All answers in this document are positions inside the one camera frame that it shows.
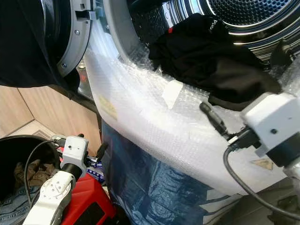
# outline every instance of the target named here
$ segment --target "wooden panel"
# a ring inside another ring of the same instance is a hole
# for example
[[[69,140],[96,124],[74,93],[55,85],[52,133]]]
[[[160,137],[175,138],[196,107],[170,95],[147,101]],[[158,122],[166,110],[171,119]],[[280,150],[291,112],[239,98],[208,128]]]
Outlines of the wooden panel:
[[[0,86],[0,137],[33,120],[17,88]]]
[[[84,134],[89,140],[89,154],[96,154],[100,134],[94,112],[49,87],[19,90],[37,121],[57,134]]]

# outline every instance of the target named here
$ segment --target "black cable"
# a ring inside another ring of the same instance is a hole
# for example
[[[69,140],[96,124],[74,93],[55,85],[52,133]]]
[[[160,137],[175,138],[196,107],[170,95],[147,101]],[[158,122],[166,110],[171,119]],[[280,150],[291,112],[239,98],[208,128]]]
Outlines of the black cable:
[[[27,172],[28,172],[28,166],[29,166],[29,162],[30,162],[30,158],[32,157],[33,153],[43,144],[45,143],[49,143],[49,142],[54,142],[54,140],[48,140],[48,141],[44,141],[41,142],[40,144],[38,144],[30,153],[30,155],[28,156],[27,162],[25,164],[25,168],[24,168],[24,186],[25,186],[25,192],[28,198],[28,203],[29,205],[31,204],[31,197],[30,197],[30,193],[28,190],[28,181],[27,181]]]
[[[30,203],[30,205],[29,205],[29,209],[30,209],[30,210],[31,210],[31,208],[33,207],[34,202],[36,201],[37,197],[39,196],[39,191],[40,191],[40,189],[37,190],[37,192],[34,194],[32,200],[31,200],[31,203]]]
[[[229,165],[228,162],[228,156],[230,154],[230,152],[234,151],[234,148],[232,148],[231,146],[229,146],[226,151],[224,152],[223,155],[223,162],[224,165],[227,169],[227,171],[229,172],[229,174],[235,179],[235,181],[250,195],[252,195],[260,204],[262,204],[263,206],[265,206],[266,208],[279,213],[283,216],[292,218],[292,219],[296,219],[296,220],[300,220],[300,215],[295,214],[295,213],[291,213],[285,210],[282,210],[274,205],[271,205],[270,203],[267,203],[266,201],[264,201],[257,193],[255,193],[247,184],[245,184],[240,178],[239,176],[233,171],[233,169],[231,168],[231,166]]]

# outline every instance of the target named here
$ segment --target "black cloth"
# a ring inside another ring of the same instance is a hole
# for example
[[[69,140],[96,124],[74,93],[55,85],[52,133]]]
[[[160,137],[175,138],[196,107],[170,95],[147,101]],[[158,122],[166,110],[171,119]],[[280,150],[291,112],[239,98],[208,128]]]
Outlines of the black cloth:
[[[210,92],[209,102],[240,111],[264,92],[278,93],[276,80],[247,48],[234,45],[225,24],[193,14],[150,45],[149,58],[179,81]]]
[[[77,92],[76,70],[64,79],[47,50],[40,0],[1,1],[0,34],[0,85],[27,88],[55,84]]]

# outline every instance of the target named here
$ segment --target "bubble wrap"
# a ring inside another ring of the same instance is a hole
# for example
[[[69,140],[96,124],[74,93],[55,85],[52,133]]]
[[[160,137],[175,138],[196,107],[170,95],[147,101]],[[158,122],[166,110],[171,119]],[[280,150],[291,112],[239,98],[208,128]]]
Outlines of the bubble wrap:
[[[84,60],[96,106],[112,128],[162,162],[224,194],[245,194],[223,165],[226,140],[199,110],[208,93],[174,82],[160,72],[125,65],[99,21],[93,24]],[[300,76],[294,76],[297,85],[285,81],[286,85],[299,90]],[[214,109],[230,132],[243,127],[239,112]],[[254,191],[285,177],[275,165],[270,171],[253,164],[251,161],[259,159],[254,151],[240,150],[229,157],[233,169]]]

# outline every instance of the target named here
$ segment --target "red object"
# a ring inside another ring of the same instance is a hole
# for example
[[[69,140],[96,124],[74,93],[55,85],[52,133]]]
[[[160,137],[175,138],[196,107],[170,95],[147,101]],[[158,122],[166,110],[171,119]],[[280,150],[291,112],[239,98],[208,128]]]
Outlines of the red object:
[[[112,205],[101,184],[86,174],[76,182],[71,202],[64,211],[61,224],[72,225],[76,222],[77,225],[101,225],[115,216],[116,208]]]

